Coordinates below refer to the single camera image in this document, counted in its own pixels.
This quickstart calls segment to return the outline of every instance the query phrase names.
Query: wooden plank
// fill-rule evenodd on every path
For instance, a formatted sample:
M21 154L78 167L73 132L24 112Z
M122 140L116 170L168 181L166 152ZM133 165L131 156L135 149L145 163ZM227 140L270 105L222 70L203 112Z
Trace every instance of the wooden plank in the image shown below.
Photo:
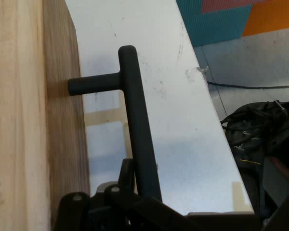
M64 0L0 0L0 231L47 231L89 193L76 33Z
M64 0L44 0L44 7L51 211L55 214L64 194L90 194L90 180L82 96L70 97L67 90L67 80L80 77L74 24Z

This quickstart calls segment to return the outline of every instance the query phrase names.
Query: orange panel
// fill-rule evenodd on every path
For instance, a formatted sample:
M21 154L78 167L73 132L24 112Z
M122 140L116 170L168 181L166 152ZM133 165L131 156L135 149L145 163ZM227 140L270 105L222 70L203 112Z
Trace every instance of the orange panel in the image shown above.
M289 0L255 3L242 36L289 28Z

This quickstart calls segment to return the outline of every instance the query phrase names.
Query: screw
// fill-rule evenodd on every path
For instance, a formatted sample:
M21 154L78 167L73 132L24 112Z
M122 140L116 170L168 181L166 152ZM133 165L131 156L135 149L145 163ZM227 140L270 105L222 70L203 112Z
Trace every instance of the screw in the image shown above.
M81 201L82 200L82 196L79 195L79 194L76 194L74 197L73 197L73 201Z
M119 189L118 187L113 187L113 188L111 189L111 191L114 192L114 193L117 193L117 192L120 191L120 189Z

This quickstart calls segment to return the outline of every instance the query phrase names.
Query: yellow wire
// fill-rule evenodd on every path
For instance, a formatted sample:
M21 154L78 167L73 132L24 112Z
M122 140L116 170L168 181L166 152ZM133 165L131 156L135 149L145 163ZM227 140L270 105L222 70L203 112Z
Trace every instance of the yellow wire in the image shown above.
M260 164L260 163L258 163L258 162L255 162L255 161L250 161L250 160L240 160L240 161L251 162L251 163L253 163L253 164L261 165L261 164Z

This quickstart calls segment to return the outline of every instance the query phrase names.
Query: black t-handle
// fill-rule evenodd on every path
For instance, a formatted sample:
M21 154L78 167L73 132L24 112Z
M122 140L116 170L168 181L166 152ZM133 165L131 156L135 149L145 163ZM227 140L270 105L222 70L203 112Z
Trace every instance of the black t-handle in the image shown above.
M162 201L137 51L133 46L124 46L118 55L118 73L70 79L68 90L70 95L124 92L138 194Z

